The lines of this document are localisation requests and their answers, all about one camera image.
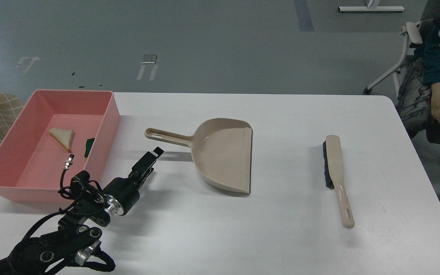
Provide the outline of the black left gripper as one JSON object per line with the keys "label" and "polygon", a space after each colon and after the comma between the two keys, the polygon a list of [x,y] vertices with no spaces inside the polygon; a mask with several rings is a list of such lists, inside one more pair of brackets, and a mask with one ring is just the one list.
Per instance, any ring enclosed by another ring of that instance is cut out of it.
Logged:
{"label": "black left gripper", "polygon": [[146,152],[132,167],[128,178],[115,178],[105,188],[104,192],[111,195],[120,204],[118,215],[126,215],[140,198],[142,188],[148,176],[154,172],[153,165],[164,153],[160,147]]}

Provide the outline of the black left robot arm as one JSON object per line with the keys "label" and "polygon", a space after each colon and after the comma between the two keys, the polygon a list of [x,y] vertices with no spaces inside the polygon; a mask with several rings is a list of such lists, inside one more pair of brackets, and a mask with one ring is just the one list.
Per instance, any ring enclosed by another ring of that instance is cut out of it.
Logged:
{"label": "black left robot arm", "polygon": [[59,194],[71,204],[37,221],[9,256],[0,260],[0,275],[55,275],[65,267],[105,273],[115,270],[115,261],[101,249],[102,228],[113,216],[126,215],[138,202],[139,190],[163,152],[159,147],[148,151],[126,178],[117,177],[104,188],[85,170],[64,186],[63,178],[74,159],[70,154]]}

